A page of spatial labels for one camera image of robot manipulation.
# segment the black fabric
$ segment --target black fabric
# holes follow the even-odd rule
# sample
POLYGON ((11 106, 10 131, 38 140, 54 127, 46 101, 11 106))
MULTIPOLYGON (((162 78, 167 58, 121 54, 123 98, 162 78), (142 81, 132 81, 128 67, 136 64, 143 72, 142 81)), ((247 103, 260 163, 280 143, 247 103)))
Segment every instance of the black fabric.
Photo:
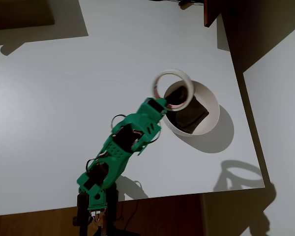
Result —
MULTIPOLYGON (((178 105, 187 99, 187 89, 184 86, 179 87, 166 98, 168 103, 178 105)), ((179 130, 192 134, 197 126, 207 117, 207 109, 193 96, 189 105, 178 111, 168 111, 166 116, 168 120, 179 130)))

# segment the white wall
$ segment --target white wall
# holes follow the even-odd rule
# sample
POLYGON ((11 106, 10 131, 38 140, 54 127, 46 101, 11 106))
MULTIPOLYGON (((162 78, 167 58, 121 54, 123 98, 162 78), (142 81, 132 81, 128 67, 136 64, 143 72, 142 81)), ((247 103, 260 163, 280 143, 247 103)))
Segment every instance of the white wall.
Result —
POLYGON ((295 31, 250 67, 244 77, 277 193, 264 211, 270 222, 268 235, 295 236, 295 31))

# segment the electrical wire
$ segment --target electrical wire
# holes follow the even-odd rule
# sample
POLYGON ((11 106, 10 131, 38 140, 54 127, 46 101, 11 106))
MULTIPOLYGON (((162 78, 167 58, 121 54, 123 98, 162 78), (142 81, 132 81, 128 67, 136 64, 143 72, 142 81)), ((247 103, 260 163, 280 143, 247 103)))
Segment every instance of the electrical wire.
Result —
POLYGON ((134 210, 134 212, 132 213, 132 215, 131 215, 130 218, 128 219, 127 224, 126 224, 126 226, 124 227, 124 231, 126 231, 127 226, 128 226, 128 224, 129 224, 130 220, 132 219, 132 217, 134 216, 134 214, 137 212, 137 210, 138 210, 138 205, 139 205, 139 200, 137 200, 136 209, 134 210))

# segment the wooden floor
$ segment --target wooden floor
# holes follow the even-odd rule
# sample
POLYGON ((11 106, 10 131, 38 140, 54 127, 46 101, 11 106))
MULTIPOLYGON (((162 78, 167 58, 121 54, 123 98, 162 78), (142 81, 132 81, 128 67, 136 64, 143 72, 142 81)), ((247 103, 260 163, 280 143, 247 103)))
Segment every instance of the wooden floor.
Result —
MULTIPOLYGON (((198 194, 119 202, 115 226, 141 236, 203 236, 200 196, 198 194)), ((0 236, 78 236, 72 226, 77 208, 64 208, 0 216, 0 236)), ((96 223, 88 235, 96 231, 96 223)))

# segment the black cable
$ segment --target black cable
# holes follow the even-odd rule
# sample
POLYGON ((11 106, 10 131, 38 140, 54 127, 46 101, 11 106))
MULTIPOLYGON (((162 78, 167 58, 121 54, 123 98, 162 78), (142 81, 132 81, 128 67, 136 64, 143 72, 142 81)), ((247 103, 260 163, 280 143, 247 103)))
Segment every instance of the black cable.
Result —
POLYGON ((122 214, 123 214, 123 205, 124 205, 124 201, 122 202, 122 205, 121 205, 120 217, 118 219, 116 219, 116 221, 121 220, 121 219, 123 220, 123 216, 122 216, 122 214))
POLYGON ((128 224, 129 224, 130 220, 132 219, 132 217, 134 216, 134 214, 137 212, 137 210, 138 210, 138 205, 139 205, 139 200, 137 200, 136 209, 134 210, 134 212, 132 213, 132 215, 131 215, 130 218, 128 219, 128 222, 127 222, 126 226, 124 227, 124 231, 127 229, 127 226, 128 226, 128 224))
POLYGON ((87 166, 85 167, 87 173, 89 173, 89 162, 92 161, 92 160, 95 160, 96 158, 93 158, 93 159, 90 159, 87 161, 87 166))

